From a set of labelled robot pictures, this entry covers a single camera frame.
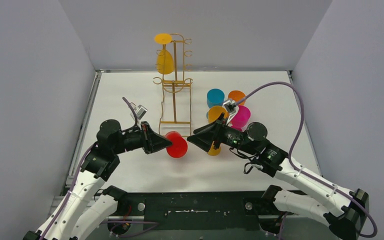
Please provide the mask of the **yellow wine glass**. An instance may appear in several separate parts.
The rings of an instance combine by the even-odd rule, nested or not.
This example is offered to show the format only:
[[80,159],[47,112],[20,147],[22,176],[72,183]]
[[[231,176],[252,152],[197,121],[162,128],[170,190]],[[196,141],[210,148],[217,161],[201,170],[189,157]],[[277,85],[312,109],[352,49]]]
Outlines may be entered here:
[[221,152],[221,148],[220,148],[220,147],[217,148],[217,149],[211,148],[211,149],[207,152],[207,154],[210,155],[210,156],[217,156],[217,155],[220,154],[220,152]]
[[207,113],[207,121],[209,124],[213,123],[216,121],[221,115],[223,114],[224,118],[228,118],[229,114],[227,110],[223,106],[213,106],[209,109]]
[[168,33],[159,33],[154,37],[154,41],[162,46],[161,50],[157,53],[157,71],[162,75],[171,74],[175,70],[174,58],[167,50],[167,45],[172,42],[172,36]]

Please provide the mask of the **red plastic wine glass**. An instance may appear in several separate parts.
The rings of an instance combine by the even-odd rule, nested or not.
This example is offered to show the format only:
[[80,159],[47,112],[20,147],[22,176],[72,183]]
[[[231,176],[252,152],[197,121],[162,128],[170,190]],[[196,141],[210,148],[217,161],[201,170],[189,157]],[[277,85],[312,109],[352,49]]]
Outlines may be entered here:
[[182,158],[188,151],[187,141],[177,131],[168,132],[165,137],[172,142],[172,145],[166,148],[167,154],[172,158]]

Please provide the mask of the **magenta plastic wine glass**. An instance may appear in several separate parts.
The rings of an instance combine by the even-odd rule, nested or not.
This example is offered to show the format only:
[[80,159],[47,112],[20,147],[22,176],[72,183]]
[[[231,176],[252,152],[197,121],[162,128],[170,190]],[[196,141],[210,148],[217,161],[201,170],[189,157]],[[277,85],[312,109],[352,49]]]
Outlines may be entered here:
[[242,128],[244,128],[248,124],[250,118],[250,109],[244,105],[239,105],[237,114],[232,118],[230,122],[231,127],[241,131]]

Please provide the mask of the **blue plastic wine glass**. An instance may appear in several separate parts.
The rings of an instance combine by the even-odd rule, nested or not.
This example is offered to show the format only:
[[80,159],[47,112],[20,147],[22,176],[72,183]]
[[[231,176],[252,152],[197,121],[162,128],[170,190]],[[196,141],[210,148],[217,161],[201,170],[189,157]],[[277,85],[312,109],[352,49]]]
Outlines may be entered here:
[[222,106],[225,99],[225,94],[221,89],[210,89],[206,94],[206,103],[208,108],[213,106]]

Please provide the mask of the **gold wire glass rack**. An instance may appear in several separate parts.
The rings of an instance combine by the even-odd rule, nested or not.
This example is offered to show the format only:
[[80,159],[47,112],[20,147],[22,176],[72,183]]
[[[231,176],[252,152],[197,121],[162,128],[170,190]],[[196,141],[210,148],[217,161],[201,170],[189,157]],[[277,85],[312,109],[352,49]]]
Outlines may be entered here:
[[173,57],[174,71],[170,74],[161,74],[155,64],[158,76],[153,78],[153,83],[159,85],[162,92],[158,131],[165,134],[179,130],[181,135],[186,137],[192,133],[193,79],[187,74],[191,70],[187,58],[192,56],[192,51],[187,49],[187,45],[191,44],[192,40],[179,33],[167,34],[172,36],[172,42],[167,45],[167,50]]

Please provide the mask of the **orange plastic wine glass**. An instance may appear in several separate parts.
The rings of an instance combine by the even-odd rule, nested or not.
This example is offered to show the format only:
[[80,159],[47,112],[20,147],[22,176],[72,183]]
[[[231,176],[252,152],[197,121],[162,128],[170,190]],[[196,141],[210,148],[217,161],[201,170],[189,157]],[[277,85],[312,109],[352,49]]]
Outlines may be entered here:
[[234,100],[239,106],[239,105],[244,105],[247,98],[246,98],[246,95],[242,91],[233,90],[228,94],[227,99]]

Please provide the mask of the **yellow back wine glass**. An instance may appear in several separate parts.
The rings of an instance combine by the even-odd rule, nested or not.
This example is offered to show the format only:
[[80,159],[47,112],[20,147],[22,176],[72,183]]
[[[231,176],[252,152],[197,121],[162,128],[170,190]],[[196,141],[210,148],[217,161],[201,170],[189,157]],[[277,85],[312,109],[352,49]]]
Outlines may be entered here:
[[157,71],[162,75],[171,74],[175,70],[174,58],[167,50],[167,45],[172,42],[172,36],[168,33],[159,33],[154,37],[154,41],[162,46],[161,50],[157,53]]

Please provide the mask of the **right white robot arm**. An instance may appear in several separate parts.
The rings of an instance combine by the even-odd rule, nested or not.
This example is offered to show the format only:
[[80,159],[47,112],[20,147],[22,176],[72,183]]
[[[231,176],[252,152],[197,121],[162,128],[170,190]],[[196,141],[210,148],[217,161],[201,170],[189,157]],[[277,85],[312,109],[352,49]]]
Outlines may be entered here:
[[313,219],[329,228],[342,240],[356,240],[368,217],[369,195],[330,182],[308,170],[293,157],[267,139],[267,128],[259,122],[250,123],[245,131],[216,120],[194,130],[187,141],[205,152],[221,144],[236,150],[239,158],[249,160],[249,166],[277,180],[286,182],[302,195],[271,185],[262,199],[267,214],[290,212]]

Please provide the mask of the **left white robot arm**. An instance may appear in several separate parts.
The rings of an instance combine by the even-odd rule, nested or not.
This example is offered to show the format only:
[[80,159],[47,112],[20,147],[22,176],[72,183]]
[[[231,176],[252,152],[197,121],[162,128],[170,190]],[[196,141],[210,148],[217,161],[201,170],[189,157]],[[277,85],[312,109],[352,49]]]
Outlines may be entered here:
[[63,200],[36,231],[24,235],[25,240],[84,240],[111,214],[125,214],[129,207],[127,192],[112,185],[103,190],[103,197],[91,207],[87,205],[118,167],[119,154],[136,149],[152,154],[172,145],[146,121],[122,131],[117,120],[106,120],[96,138],[84,154]]

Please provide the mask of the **black base frame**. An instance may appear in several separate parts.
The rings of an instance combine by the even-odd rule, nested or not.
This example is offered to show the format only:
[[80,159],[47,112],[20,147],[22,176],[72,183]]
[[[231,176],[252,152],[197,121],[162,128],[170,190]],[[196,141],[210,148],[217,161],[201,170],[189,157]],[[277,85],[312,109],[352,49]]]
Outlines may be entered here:
[[256,231],[260,226],[279,232],[284,212],[262,200],[263,191],[129,193],[113,217],[143,220],[146,230],[197,231],[240,229]]

